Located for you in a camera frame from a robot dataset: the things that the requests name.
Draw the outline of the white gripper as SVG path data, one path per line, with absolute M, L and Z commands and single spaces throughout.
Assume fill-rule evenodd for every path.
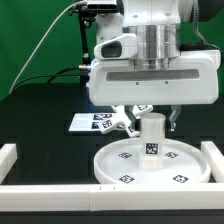
M 184 51 L 164 70 L 136 70 L 131 60 L 98 60 L 90 73 L 89 97 L 96 106 L 126 105 L 135 131 L 139 128 L 130 105 L 172 105 L 169 130 L 174 131 L 180 105 L 216 101 L 219 66 L 217 50 Z

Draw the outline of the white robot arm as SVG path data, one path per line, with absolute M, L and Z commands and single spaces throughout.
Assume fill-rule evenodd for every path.
M 221 51 L 204 39 L 183 49 L 180 25 L 198 25 L 198 0 L 88 0 L 96 12 L 97 45 L 89 73 L 89 97 L 116 115 L 99 123 L 103 133 L 132 123 L 156 105 L 172 107 L 174 122 L 183 105 L 218 98 Z

